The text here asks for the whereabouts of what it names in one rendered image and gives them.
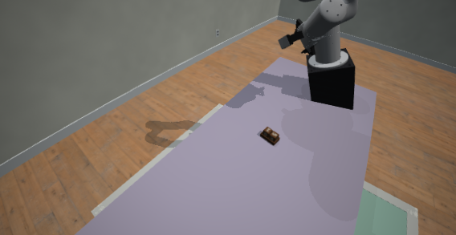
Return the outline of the brown number cube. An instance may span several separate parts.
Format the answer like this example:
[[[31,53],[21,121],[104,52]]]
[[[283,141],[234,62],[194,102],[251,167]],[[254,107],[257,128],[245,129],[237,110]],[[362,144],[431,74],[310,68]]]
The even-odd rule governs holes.
[[[269,135],[273,132],[272,129],[270,129],[269,127],[266,127],[264,130],[263,130],[263,135],[266,136],[267,138],[269,137]]]
[[[275,131],[273,131],[270,135],[269,135],[269,139],[272,140],[273,142],[275,142],[277,139],[279,138],[279,134]]]

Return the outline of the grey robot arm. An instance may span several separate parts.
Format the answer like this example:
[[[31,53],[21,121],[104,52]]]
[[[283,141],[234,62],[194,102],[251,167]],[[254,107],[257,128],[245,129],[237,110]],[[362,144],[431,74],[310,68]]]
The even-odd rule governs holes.
[[[357,9],[358,0],[323,0],[317,6],[303,25],[303,32],[308,38],[321,38],[315,46],[316,54],[308,60],[311,67],[332,69],[348,61],[348,54],[340,51],[340,24],[353,18]],[[279,45],[285,49],[302,38],[302,31],[287,34],[279,39]]]

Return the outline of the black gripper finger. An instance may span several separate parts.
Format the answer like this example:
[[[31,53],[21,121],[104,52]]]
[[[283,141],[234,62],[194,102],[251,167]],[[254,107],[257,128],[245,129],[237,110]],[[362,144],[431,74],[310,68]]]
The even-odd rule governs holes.
[[[296,20],[296,29],[295,29],[295,33],[297,32],[297,28],[302,24],[303,22],[300,20],[300,19],[297,19]]]
[[[304,54],[308,53],[308,54],[310,54],[310,55],[315,55],[315,54],[316,54],[316,52],[315,52],[315,47],[312,46],[312,47],[310,47],[309,49],[305,49],[305,50],[303,50],[303,51],[301,52],[301,54],[302,54],[302,53],[304,53]]]

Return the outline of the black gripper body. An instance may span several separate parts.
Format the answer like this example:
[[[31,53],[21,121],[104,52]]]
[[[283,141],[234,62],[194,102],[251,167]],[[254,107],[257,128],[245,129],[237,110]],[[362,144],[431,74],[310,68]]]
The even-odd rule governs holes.
[[[302,31],[302,33],[303,33],[303,38],[300,39],[300,40],[301,40],[301,42],[302,42],[302,44],[303,44],[303,47],[304,47],[305,49],[309,49],[310,47],[317,45],[318,42],[321,40],[321,38],[314,38],[314,39],[308,38],[308,37],[304,34],[304,32],[303,32],[303,24],[304,24],[304,23],[302,23],[302,24],[298,27],[297,32]]]

